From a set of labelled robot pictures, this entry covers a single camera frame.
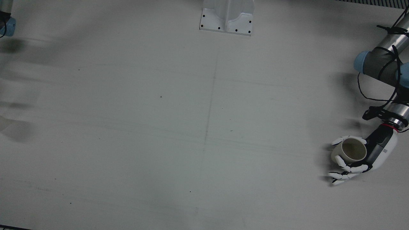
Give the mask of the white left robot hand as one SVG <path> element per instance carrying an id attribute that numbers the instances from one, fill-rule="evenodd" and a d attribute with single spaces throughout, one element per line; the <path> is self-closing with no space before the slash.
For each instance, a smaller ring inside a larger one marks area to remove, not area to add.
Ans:
<path id="1" fill-rule="evenodd" d="M 332 185 L 339 185 L 347 180 L 378 169 L 390 156 L 396 147 L 398 130 L 389 124 L 380 124 L 367 138 L 356 136 L 342 136 L 332 142 L 332 145 L 340 148 L 346 140 L 352 139 L 359 142 L 366 150 L 366 156 L 354 163 L 348 163 L 347 157 L 336 154 L 333 161 L 342 169 L 342 172 L 328 172 L 332 178 Z"/>

